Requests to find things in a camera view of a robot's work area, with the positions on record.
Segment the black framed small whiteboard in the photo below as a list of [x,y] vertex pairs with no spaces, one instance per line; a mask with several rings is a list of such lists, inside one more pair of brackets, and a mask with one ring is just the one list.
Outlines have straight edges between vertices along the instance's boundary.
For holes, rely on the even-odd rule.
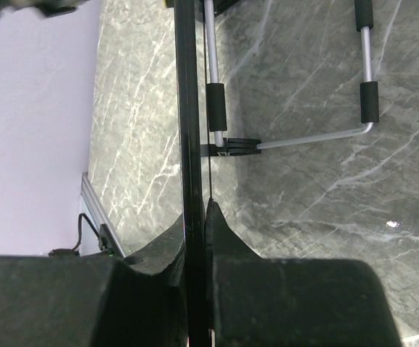
[[175,1],[174,28],[188,335],[191,346],[211,346],[206,301],[205,216],[201,177],[194,1]]

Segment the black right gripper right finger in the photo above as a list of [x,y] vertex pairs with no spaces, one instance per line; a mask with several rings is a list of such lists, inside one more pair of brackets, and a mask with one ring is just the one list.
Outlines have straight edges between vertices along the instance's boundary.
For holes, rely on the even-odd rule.
[[211,328],[218,346],[400,346],[381,281],[351,259],[265,259],[206,212]]

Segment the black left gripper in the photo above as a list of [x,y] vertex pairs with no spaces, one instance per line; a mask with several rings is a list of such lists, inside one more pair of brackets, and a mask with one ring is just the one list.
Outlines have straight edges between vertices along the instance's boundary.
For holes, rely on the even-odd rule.
[[0,14],[5,9],[35,9],[44,17],[55,17],[73,13],[85,2],[86,0],[0,0]]

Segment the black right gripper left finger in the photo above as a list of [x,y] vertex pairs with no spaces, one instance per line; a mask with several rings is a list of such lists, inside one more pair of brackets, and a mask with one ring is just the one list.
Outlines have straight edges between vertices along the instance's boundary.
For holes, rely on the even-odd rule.
[[185,346],[183,235],[123,259],[0,256],[0,346]]

